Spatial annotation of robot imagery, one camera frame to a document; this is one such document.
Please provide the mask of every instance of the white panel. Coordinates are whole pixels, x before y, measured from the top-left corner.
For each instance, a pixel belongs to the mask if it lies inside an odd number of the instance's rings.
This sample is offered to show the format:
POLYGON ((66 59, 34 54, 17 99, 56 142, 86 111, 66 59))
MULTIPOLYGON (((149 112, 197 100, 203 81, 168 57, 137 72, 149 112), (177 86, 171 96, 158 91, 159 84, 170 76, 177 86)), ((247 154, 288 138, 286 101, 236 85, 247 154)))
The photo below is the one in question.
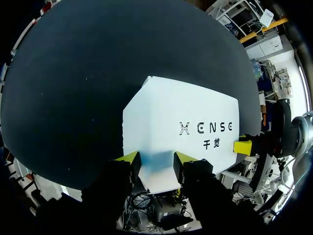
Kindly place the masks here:
POLYGON ((272 47, 276 46, 277 44, 282 44, 282 41, 280 40, 279 35, 277 35, 276 37, 274 37, 270 40, 266 40, 266 41, 260 43, 260 47, 262 50, 265 50, 267 48, 272 48, 272 47))
POLYGON ((264 50, 263 50, 263 53, 264 53, 264 55, 270 55, 270 54, 272 54, 272 53, 274 53, 274 52, 277 52, 277 51, 280 51, 280 50, 282 50, 282 49, 283 49, 283 45, 277 44, 277 45, 275 45, 275 46, 273 46, 273 47, 264 49, 264 50))
POLYGON ((246 50, 246 53, 248 54, 248 57, 250 59, 257 59, 264 56, 264 53, 259 45, 250 47, 249 49, 246 50))
POLYGON ((207 159, 215 174, 228 169, 236 162, 233 143, 238 136, 236 99, 176 80, 152 77, 123 112, 124 154, 139 150, 139 176, 151 193, 180 187, 173 169, 175 151, 207 159), (187 131, 180 122, 184 127, 189 123, 187 131))

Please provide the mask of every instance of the yellow block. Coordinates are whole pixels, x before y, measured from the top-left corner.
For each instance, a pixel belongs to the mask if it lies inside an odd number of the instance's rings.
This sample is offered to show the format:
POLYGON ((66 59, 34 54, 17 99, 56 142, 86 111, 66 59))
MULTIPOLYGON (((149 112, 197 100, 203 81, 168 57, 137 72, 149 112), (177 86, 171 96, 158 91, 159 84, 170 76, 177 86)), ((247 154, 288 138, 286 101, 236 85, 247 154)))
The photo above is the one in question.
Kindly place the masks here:
POLYGON ((235 141, 234 152, 250 156, 252 149, 252 141, 235 141))
POLYGON ((182 164, 184 164, 186 162, 190 162, 190 161, 198 161, 198 159, 189 157, 188 155, 185 155, 185 154, 177 152, 177 151, 176 151, 176 154, 177 154, 177 156, 180 159, 182 164))
POLYGON ((117 158, 115 159, 115 161, 126 161, 126 162, 130 162, 132 164, 134 158, 136 157, 138 151, 132 152, 130 154, 127 154, 121 158, 117 158))

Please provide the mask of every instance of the dark gray table surface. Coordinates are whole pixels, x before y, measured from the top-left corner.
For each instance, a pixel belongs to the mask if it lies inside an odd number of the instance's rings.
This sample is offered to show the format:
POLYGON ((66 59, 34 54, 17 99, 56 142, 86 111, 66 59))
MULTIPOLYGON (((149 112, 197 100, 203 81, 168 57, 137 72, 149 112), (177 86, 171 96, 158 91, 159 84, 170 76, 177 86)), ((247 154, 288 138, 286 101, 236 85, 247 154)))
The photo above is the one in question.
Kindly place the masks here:
POLYGON ((181 0, 64 0, 14 57, 1 104, 4 143, 43 177, 87 187, 105 161, 123 155, 123 109, 148 75, 237 98, 241 133, 260 133, 248 56, 205 12, 181 0))

